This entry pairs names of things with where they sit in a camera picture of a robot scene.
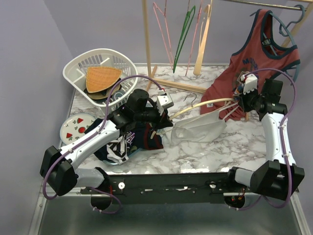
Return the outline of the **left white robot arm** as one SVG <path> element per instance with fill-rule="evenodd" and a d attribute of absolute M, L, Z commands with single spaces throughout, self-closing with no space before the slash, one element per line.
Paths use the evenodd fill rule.
<path fill-rule="evenodd" d="M 109 186 L 106 174 L 99 169 L 79 169 L 79 165 L 92 153 L 133 130 L 136 123 L 150 123 L 154 131 L 173 126 L 168 108 L 174 105 L 172 98 L 160 90 L 150 107 L 149 94 L 134 90 L 127 102 L 109 113 L 103 121 L 79 140 L 58 149 L 49 147 L 43 157 L 40 175 L 44 179 L 43 193 L 50 186 L 57 196 L 63 196 L 75 187 L 92 187 L 104 193 Z"/>

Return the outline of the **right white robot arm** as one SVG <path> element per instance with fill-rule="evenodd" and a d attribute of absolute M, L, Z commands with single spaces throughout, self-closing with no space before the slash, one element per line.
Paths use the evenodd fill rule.
<path fill-rule="evenodd" d="M 288 109 L 280 103 L 281 81 L 266 79 L 262 90 L 257 90 L 255 75 L 243 75 L 235 91 L 239 106 L 245 111 L 256 111 L 266 139 L 267 161 L 256 171 L 233 167 L 225 179 L 225 187 L 235 192 L 242 186 L 253 193 L 287 201 L 305 176 L 297 167 L 291 153 L 287 130 Z"/>

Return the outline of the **cream wooden hanger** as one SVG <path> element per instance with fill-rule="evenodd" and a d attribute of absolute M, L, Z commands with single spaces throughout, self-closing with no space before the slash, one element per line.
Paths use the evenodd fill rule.
<path fill-rule="evenodd" d="M 190 118 L 197 118 L 200 116 L 200 108 L 209 106 L 210 108 L 214 107 L 214 105 L 219 104 L 221 107 L 217 108 L 218 111 L 227 110 L 233 108 L 233 110 L 237 110 L 239 108 L 238 102 L 233 98 L 218 98 L 212 99 L 204 102 L 200 102 L 197 104 L 192 104 L 188 108 L 179 110 L 175 114 L 170 116 L 171 121 L 181 121 L 187 120 Z"/>

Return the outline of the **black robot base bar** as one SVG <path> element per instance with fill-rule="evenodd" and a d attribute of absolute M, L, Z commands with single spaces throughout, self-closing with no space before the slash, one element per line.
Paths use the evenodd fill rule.
<path fill-rule="evenodd" d="M 226 196 L 238 196 L 244 185 L 228 173 L 111 175 L 113 195 L 125 204 L 223 204 Z"/>

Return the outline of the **white tank top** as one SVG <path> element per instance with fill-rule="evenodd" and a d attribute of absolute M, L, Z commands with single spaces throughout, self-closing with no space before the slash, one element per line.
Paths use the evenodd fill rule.
<path fill-rule="evenodd" d="M 182 141 L 208 143 L 215 140 L 227 127 L 226 118 L 238 109 L 238 104 L 225 105 L 222 108 L 177 121 L 172 129 L 162 132 L 172 146 Z"/>

